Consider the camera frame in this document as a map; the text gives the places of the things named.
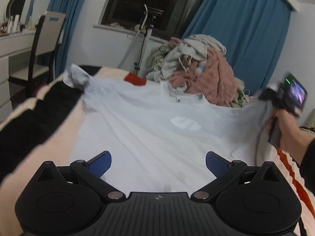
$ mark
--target vanity table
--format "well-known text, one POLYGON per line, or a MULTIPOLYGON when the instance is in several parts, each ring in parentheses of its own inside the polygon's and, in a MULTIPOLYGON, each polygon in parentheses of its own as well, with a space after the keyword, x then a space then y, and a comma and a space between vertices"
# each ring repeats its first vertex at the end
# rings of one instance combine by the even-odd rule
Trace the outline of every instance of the vanity table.
POLYGON ((12 112, 9 68, 29 62, 35 30, 0 37, 0 122, 12 112))

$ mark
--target blue curtain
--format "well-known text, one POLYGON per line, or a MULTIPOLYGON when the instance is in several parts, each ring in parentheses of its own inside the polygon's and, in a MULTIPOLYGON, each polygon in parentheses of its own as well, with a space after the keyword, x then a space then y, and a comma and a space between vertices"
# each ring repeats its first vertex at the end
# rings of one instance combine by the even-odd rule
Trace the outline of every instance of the blue curtain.
POLYGON ((58 46, 55 59, 56 76, 64 70, 67 62, 67 54, 71 38, 83 6, 84 0, 50 0, 48 11, 63 12, 66 14, 64 24, 64 36, 62 44, 58 46))
POLYGON ((235 77, 254 93, 276 67, 291 11, 285 0, 204 0, 183 38, 207 34, 219 40, 235 77))

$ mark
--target person's arm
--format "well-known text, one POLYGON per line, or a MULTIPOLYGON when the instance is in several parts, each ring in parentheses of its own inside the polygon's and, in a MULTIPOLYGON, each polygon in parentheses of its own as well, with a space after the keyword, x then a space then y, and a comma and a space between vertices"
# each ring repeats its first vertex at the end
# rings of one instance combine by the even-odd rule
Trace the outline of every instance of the person's arm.
POLYGON ((278 110, 279 127, 282 133, 280 148, 288 152, 300 164, 300 174, 305 186, 315 194, 315 139, 300 130, 295 117, 286 110, 278 110))

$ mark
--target pink blanket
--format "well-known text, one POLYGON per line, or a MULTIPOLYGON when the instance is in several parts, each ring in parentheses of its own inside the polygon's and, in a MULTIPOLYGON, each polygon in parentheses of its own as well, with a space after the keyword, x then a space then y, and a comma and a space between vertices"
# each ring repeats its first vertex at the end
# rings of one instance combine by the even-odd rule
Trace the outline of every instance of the pink blanket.
POLYGON ((227 106, 235 97, 237 84, 234 73, 225 57, 214 48, 208 48, 205 71, 195 76, 198 61, 192 61, 187 72, 175 71, 169 81, 173 88, 187 85, 187 93, 196 94, 202 92, 205 98, 212 104, 227 106))

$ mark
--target handheld device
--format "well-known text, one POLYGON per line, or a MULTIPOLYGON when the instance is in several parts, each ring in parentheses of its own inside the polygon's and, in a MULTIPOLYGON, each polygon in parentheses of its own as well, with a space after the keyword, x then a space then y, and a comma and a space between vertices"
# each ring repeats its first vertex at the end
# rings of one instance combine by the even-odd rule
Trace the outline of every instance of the handheld device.
MULTIPOLYGON (((272 105, 276 109, 285 109, 295 117, 300 117, 304 108, 307 91, 302 84, 291 74, 288 73, 283 82, 278 87, 278 92, 265 90, 260 99, 272 100, 272 105)), ((271 122, 271 130, 268 142, 275 148, 280 147, 281 131, 278 119, 275 117, 271 122)))
POLYGON ((111 166, 108 151, 66 167, 46 161, 15 213, 25 236, 295 235, 301 204, 273 162, 250 167, 208 152, 205 163, 217 179, 189 198, 184 192, 126 197, 100 179, 111 166))

